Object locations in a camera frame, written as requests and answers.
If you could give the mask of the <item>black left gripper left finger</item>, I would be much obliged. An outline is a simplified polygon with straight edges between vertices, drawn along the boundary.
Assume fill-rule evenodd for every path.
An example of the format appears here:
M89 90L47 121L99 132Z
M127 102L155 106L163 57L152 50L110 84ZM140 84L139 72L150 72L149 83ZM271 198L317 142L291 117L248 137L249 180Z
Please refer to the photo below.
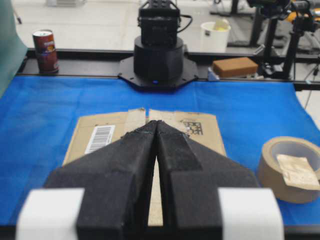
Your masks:
M29 192L18 240L122 240L142 231L155 163L157 122L53 170Z

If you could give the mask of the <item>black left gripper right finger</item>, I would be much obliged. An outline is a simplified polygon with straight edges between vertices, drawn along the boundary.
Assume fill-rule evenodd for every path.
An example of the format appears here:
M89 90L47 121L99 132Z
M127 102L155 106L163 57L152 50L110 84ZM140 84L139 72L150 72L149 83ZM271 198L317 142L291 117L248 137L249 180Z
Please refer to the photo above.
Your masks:
M176 240L282 240L280 209L243 165L163 121L156 141L164 224Z

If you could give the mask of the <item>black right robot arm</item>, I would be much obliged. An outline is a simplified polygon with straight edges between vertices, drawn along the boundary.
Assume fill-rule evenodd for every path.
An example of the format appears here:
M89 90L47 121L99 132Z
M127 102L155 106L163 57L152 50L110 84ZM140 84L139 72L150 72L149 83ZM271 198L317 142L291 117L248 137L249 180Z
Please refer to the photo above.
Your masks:
M181 14L171 0L147 0L138 9L140 36L131 57L119 63L118 77L138 88L176 89L199 78L197 64L186 57L178 37Z

